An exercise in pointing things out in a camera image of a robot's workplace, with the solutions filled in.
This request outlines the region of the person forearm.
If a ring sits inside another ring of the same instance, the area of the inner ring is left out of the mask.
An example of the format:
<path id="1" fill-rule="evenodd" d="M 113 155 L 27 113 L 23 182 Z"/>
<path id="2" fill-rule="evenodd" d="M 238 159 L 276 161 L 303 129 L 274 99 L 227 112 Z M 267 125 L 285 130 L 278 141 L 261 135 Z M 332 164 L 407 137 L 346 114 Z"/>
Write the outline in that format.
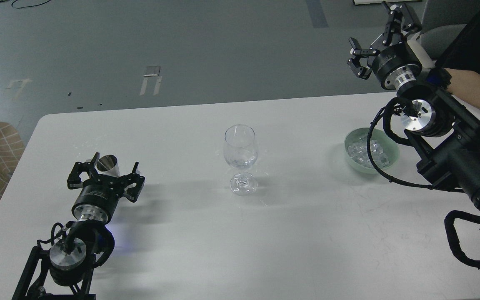
<path id="1" fill-rule="evenodd" d="M 480 74 L 470 70 L 446 68 L 451 76 L 447 91 L 462 101 L 480 109 Z"/>

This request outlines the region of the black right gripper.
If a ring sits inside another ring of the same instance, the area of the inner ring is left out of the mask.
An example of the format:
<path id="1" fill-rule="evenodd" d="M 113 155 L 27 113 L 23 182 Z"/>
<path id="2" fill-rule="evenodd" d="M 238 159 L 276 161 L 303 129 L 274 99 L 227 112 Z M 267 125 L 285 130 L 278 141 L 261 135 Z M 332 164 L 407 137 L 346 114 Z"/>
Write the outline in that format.
<path id="1" fill-rule="evenodd" d="M 401 86 L 396 80 L 401 74 L 412 74 L 415 78 L 423 69 L 411 47 L 400 44 L 408 36 L 420 32 L 423 25 L 415 10 L 405 2 L 382 1 L 381 4 L 388 14 L 383 32 L 368 49 L 350 37 L 348 41 L 352 48 L 347 65 L 357 78 L 367 80 L 373 72 L 383 89 L 396 90 Z M 373 59 L 371 65 L 360 63 L 362 59 L 370 58 Z"/>

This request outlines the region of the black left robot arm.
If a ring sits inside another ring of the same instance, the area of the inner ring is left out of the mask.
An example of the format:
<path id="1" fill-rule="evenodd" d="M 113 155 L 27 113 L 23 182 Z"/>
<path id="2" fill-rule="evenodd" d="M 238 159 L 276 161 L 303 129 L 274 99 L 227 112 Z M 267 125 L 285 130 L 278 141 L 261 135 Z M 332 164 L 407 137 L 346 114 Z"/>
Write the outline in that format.
<path id="1" fill-rule="evenodd" d="M 32 247 L 12 298 L 14 300 L 95 300 L 90 292 L 96 268 L 109 260 L 115 239 L 107 228 L 120 199 L 135 203 L 144 187 L 139 162 L 126 175 L 114 155 L 76 162 L 67 178 L 79 190 L 73 221 L 55 223 L 47 240 Z"/>

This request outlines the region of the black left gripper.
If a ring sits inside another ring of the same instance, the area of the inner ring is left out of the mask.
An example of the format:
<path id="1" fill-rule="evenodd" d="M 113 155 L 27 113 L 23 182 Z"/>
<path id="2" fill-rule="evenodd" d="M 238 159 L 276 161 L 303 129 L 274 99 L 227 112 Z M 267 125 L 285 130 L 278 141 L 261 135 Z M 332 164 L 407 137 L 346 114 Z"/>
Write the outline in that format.
<path id="1" fill-rule="evenodd" d="M 118 177 L 117 184 L 103 182 L 96 169 L 99 155 L 96 152 L 91 160 L 75 162 L 66 182 L 69 190 L 81 189 L 72 206 L 74 218 L 78 221 L 96 220 L 108 224 L 112 221 L 121 198 L 126 198 L 130 203 L 137 202 L 145 177 L 138 171 L 139 162 L 135 162 L 130 173 Z M 82 173 L 86 173 L 88 179 L 83 180 Z"/>

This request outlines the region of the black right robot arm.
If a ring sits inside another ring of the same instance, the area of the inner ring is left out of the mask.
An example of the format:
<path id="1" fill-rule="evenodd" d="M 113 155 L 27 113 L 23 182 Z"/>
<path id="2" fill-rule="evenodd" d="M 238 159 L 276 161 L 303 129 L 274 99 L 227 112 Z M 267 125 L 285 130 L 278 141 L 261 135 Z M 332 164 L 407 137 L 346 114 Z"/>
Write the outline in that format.
<path id="1" fill-rule="evenodd" d="M 406 182 L 373 168 L 389 182 L 399 185 L 465 193 L 480 212 L 480 120 L 451 96 L 446 87 L 451 76 L 435 68 L 425 50 L 408 37 L 422 30 L 413 8 L 382 1 L 388 13 L 384 31 L 368 48 L 349 38 L 352 49 L 347 63 L 356 77 L 375 74 L 380 86 L 396 96 L 379 110 L 371 122 L 366 142 L 379 121 L 384 133 L 396 144 L 411 146 L 420 157 L 417 172 L 428 185 Z M 453 210 L 444 220 L 453 256 L 480 269 L 480 260 L 461 249 L 455 220 L 480 224 L 480 215 Z"/>

